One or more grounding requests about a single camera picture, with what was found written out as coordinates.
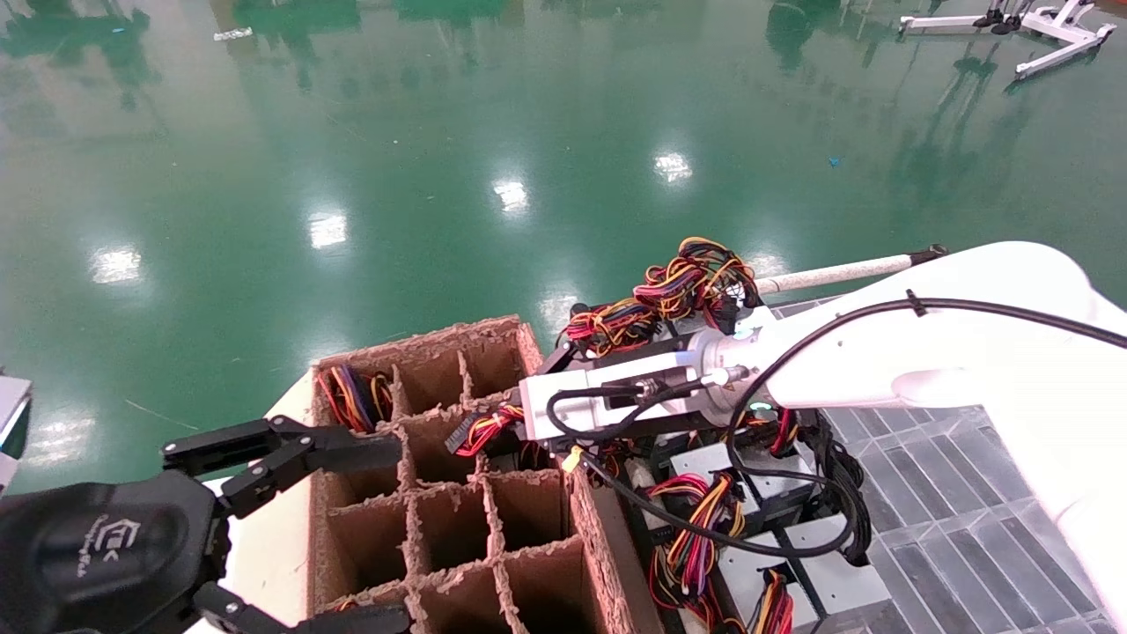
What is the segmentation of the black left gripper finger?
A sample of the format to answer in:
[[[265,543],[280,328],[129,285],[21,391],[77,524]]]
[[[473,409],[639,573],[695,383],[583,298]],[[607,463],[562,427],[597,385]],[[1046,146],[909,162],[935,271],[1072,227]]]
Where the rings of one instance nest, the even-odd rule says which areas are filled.
[[[221,486],[220,503],[238,519],[318,472],[394,467],[402,443],[394,436],[356,437],[341,426],[310,428],[290,417],[258,418],[168,443],[165,470],[197,477],[243,465]]]

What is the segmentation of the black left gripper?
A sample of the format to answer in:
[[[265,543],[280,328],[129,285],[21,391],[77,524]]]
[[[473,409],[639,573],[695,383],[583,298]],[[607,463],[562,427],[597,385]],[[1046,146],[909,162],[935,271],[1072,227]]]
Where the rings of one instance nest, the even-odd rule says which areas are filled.
[[[3,498],[5,633],[408,633],[405,602],[326,611],[287,626],[225,587],[229,517],[178,472]]]

